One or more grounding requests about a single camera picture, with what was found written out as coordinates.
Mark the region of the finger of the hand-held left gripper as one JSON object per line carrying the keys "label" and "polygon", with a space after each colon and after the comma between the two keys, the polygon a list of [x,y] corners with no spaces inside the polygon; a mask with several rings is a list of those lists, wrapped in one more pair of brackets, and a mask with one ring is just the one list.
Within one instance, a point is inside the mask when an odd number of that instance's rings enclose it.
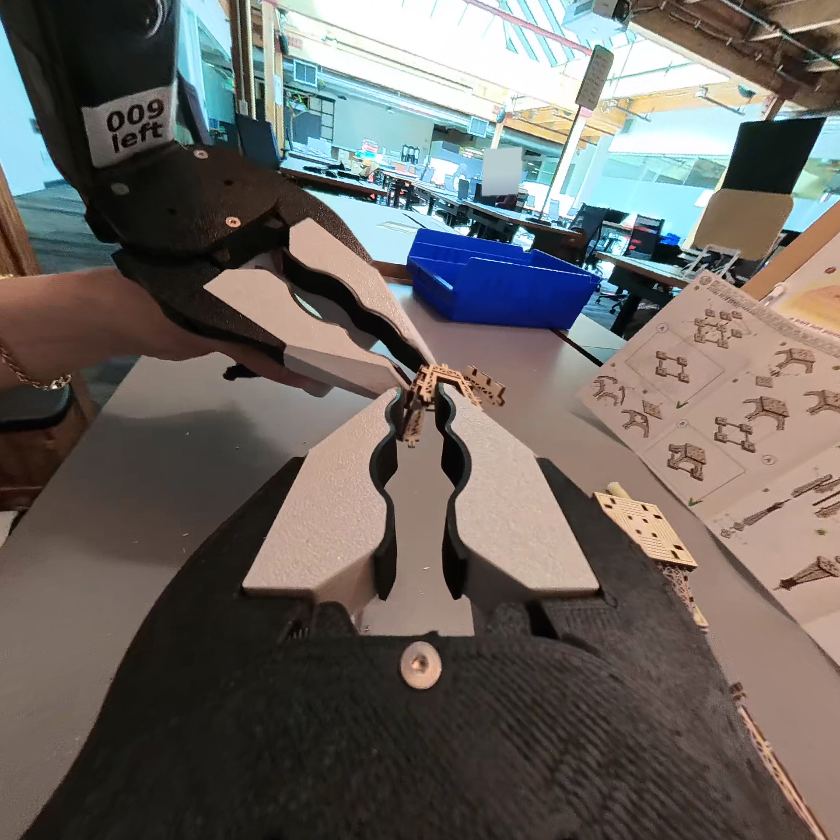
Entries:
{"label": "finger of the hand-held left gripper", "polygon": [[313,316],[267,269],[226,269],[204,290],[283,342],[283,364],[292,373],[370,399],[408,386],[394,362],[362,348],[345,327]]}
{"label": "finger of the hand-held left gripper", "polygon": [[366,350],[381,342],[417,372],[435,357],[379,270],[315,220],[290,226],[280,249],[280,274],[328,322],[346,328]]}

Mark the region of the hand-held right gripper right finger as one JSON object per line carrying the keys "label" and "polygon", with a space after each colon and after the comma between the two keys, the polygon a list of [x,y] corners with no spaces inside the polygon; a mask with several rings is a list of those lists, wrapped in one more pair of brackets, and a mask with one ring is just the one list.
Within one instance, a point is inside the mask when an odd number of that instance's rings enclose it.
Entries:
{"label": "hand-held right gripper right finger", "polygon": [[436,427],[452,485],[442,562],[453,599],[488,616],[507,603],[595,595],[595,573],[531,449],[453,385],[437,387]]}

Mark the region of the small wooden lattice assembly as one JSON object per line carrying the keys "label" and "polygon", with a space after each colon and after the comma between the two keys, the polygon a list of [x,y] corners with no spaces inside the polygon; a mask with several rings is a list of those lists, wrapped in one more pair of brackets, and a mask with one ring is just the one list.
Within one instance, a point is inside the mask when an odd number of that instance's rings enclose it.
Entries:
{"label": "small wooden lattice assembly", "polygon": [[424,365],[406,393],[400,440],[409,448],[414,448],[422,436],[425,414],[436,410],[437,390],[441,385],[452,386],[480,409],[485,407],[485,403],[492,406],[504,406],[506,403],[507,387],[473,364],[462,371],[447,364]]}

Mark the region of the grey desk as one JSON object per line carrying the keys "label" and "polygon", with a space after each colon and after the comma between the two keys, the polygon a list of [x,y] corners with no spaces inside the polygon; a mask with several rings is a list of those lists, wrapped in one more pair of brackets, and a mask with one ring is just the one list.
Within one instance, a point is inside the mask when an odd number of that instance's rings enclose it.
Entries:
{"label": "grey desk", "polygon": [[[507,387],[489,414],[586,495],[617,481],[659,506],[728,682],[838,838],[838,673],[691,511],[579,403],[595,365],[553,332],[451,323],[395,296],[438,361]],[[2,548],[2,838],[18,838],[72,765],[147,612],[192,552],[289,458],[366,401],[262,380],[225,358],[142,359]]]}

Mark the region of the person's left hand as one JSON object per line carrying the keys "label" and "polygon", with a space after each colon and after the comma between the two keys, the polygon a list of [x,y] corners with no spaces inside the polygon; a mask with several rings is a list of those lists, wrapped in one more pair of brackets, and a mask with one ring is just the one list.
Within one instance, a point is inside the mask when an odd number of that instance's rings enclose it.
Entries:
{"label": "person's left hand", "polygon": [[328,390],[247,344],[207,338],[177,326],[145,290],[115,268],[79,271],[73,279],[83,299],[81,313],[92,318],[95,361],[133,354],[181,362],[220,353],[258,377],[312,396],[324,396]]}

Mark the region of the black high-back chair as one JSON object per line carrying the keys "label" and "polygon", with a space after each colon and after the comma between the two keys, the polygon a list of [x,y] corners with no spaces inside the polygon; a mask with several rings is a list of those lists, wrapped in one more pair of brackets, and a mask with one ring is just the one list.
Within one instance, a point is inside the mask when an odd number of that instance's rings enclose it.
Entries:
{"label": "black high-back chair", "polygon": [[198,91],[180,71],[176,73],[176,89],[180,121],[191,134],[194,143],[203,146],[213,145],[214,141],[209,132]]}
{"label": "black high-back chair", "polygon": [[263,168],[278,172],[280,153],[270,123],[238,113],[235,115],[235,126],[243,156]]}

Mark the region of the wooden tower base model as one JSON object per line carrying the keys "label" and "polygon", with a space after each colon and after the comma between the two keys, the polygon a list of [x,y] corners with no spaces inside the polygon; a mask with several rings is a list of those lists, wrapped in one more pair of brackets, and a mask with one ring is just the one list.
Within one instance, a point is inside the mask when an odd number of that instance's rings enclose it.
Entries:
{"label": "wooden tower base model", "polygon": [[708,621],[690,587],[690,575],[698,563],[662,511],[651,502],[616,498],[605,491],[597,491],[594,499],[605,515],[654,562],[699,630],[708,634]]}

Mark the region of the diagram instruction sheet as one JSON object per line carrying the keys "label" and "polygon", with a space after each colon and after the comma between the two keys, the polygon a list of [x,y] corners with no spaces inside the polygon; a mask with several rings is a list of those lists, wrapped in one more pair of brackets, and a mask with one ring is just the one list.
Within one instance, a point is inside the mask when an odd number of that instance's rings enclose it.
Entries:
{"label": "diagram instruction sheet", "polygon": [[838,339],[704,272],[578,396],[838,662]]}

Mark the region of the black mesh office chair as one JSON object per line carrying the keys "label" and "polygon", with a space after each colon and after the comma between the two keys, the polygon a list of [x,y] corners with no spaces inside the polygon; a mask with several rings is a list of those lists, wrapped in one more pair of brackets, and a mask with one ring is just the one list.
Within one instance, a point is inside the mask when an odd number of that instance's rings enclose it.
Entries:
{"label": "black mesh office chair", "polygon": [[581,254],[580,266],[587,264],[594,253],[597,243],[602,234],[602,226],[605,221],[609,220],[612,209],[604,206],[596,206],[590,204],[582,204],[577,214],[577,224],[584,233],[584,247]]}

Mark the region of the flat wooden puzzle strip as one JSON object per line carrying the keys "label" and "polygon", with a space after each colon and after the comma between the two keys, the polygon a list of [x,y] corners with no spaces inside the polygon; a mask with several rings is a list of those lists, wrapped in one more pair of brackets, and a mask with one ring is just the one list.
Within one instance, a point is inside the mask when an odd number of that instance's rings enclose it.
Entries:
{"label": "flat wooden puzzle strip", "polygon": [[730,685],[731,698],[736,710],[746,728],[763,767],[768,771],[773,782],[776,783],[785,800],[807,827],[811,838],[831,839],[830,834],[820,824],[816,815],[805,802],[802,793],[799,791],[791,775],[780,761],[770,740],[767,739],[763,730],[746,707],[747,694],[740,682]]}

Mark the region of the black red office chair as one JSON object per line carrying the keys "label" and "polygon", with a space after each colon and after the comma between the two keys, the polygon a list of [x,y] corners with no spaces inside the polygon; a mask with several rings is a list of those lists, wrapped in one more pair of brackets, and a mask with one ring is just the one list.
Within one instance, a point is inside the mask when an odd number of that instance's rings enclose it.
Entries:
{"label": "black red office chair", "polygon": [[654,258],[665,220],[637,213],[623,256],[631,259],[649,261]]}

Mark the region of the white metal stand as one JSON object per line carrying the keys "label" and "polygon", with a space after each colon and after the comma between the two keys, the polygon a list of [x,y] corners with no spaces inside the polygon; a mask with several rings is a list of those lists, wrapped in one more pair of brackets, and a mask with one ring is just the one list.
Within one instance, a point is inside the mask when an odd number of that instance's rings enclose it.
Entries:
{"label": "white metal stand", "polygon": [[686,280],[693,280],[703,272],[709,272],[731,285],[736,285],[737,279],[732,270],[738,264],[740,258],[741,251],[739,249],[709,244],[680,271],[680,275]]}

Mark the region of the white projector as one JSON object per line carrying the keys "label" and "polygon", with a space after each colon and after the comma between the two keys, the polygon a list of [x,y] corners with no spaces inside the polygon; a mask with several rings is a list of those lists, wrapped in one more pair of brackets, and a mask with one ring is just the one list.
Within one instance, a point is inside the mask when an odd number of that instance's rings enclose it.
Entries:
{"label": "white projector", "polygon": [[626,31],[630,1],[573,1],[565,8],[562,27],[581,41],[602,43]]}

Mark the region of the beige rounded panel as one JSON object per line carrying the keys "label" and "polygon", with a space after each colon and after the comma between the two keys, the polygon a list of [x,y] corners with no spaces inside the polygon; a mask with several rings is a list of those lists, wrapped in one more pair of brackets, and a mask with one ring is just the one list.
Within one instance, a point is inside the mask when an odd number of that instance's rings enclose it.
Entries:
{"label": "beige rounded panel", "polygon": [[789,193],[721,188],[710,195],[686,246],[720,246],[739,251],[742,259],[762,259],[771,251],[793,206]]}

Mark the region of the black rectangular panel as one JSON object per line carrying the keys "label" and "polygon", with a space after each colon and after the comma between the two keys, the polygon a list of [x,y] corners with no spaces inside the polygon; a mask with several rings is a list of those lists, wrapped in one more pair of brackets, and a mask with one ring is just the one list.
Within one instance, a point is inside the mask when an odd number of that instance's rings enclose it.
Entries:
{"label": "black rectangular panel", "polygon": [[791,195],[825,117],[743,122],[719,189]]}

